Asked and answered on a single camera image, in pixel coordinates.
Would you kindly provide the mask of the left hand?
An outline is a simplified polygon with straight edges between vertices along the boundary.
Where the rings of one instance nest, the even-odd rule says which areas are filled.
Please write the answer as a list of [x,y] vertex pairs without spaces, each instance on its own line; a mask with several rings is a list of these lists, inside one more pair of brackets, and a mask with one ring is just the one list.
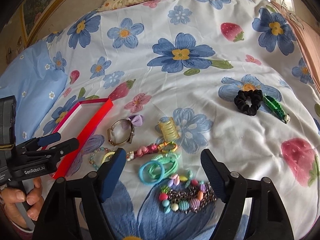
[[27,211],[28,217],[37,221],[44,203],[42,197],[42,180],[40,177],[33,179],[34,188],[26,195],[19,189],[6,187],[1,191],[1,198],[4,203],[4,210],[7,217],[20,228],[29,229],[25,219],[18,210],[16,203],[27,202],[31,208]]

